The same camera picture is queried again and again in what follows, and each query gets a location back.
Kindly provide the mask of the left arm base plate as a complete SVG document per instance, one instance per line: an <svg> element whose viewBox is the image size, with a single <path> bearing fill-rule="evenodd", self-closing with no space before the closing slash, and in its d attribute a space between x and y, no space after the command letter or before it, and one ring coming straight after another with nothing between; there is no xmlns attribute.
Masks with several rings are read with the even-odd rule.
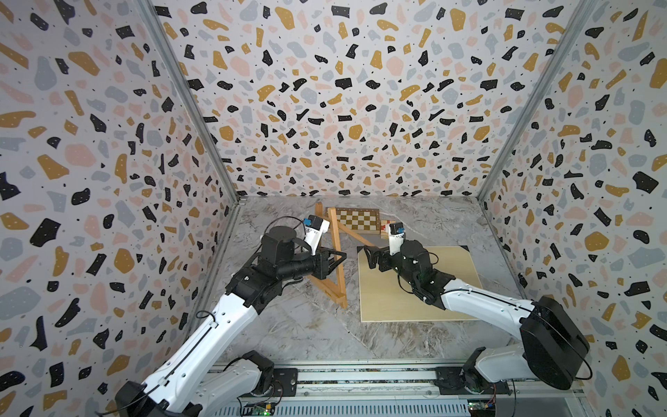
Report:
<svg viewBox="0 0 667 417"><path fill-rule="evenodd" d="M297 368L275 368L260 373L259 382L241 397L283 398L296 395L299 370Z"/></svg>

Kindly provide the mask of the wooden easel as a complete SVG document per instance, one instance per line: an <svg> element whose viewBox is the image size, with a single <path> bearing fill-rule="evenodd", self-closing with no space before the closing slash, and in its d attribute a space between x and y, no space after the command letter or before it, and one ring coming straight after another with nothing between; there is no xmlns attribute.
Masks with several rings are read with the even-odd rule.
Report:
<svg viewBox="0 0 667 417"><path fill-rule="evenodd" d="M306 225L305 242L311 246L311 253L317 254L317 250L325 248L321 246L321 238L330 234L333 248L328 250L329 255L325 261L325 274L322 278L309 276L313 285L328 296L334 303L346 309L348 307L347 287L344 274L343 262L347 255L342 251L340 233L347 234L361 245L375 246L365 236L347 227L340 219L336 208L325 210L323 203L316 203L314 215L309 215L304 220Z"/></svg>

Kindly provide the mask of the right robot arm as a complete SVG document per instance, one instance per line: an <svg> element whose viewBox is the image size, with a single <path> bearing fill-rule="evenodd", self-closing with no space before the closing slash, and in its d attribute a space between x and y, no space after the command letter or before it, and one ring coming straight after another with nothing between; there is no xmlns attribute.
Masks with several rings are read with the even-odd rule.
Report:
<svg viewBox="0 0 667 417"><path fill-rule="evenodd" d="M458 375L449 378L449 386L480 394L497 382L538 380L568 390L588 364L589 342L552 298L515 299L474 287L436 269L430 253L415 240L385 248L365 246L363 251L370 269L392 273L424 304L467 314L517 339L498 349L475 349Z"/></svg>

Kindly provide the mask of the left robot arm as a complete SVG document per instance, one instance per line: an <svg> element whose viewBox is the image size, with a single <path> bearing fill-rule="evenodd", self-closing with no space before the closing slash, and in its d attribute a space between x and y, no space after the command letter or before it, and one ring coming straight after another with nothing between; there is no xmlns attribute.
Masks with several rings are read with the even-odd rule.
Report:
<svg viewBox="0 0 667 417"><path fill-rule="evenodd" d="M306 276L324 280L347 258L320 245L329 223L311 215L296 229L274 226L233 274L215 307L198 312L201 324L144 382L126 382L116 394L121 416L203 416L245 394L272 394L274 363L251 351L206 381L222 353L286 286Z"/></svg>

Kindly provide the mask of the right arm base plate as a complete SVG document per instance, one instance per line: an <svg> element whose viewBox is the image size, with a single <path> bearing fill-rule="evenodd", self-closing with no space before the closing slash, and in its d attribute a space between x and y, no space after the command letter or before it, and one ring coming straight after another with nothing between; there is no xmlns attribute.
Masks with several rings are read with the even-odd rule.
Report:
<svg viewBox="0 0 667 417"><path fill-rule="evenodd" d="M434 385L445 394L512 394L506 382L488 382L476 369L437 367Z"/></svg>

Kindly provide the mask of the light wooden board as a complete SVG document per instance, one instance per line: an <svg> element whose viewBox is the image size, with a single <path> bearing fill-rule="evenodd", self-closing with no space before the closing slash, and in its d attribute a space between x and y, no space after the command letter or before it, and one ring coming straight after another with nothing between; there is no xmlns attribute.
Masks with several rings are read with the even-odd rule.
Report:
<svg viewBox="0 0 667 417"><path fill-rule="evenodd" d="M465 283L480 287L479 275L469 251L462 246L429 247L434 255L434 267L451 274ZM420 301L406 291L409 285L397 281L394 272L380 272L368 267L364 249L358 248L361 321L418 322L418 321L472 321L472 316L437 309Z"/></svg>

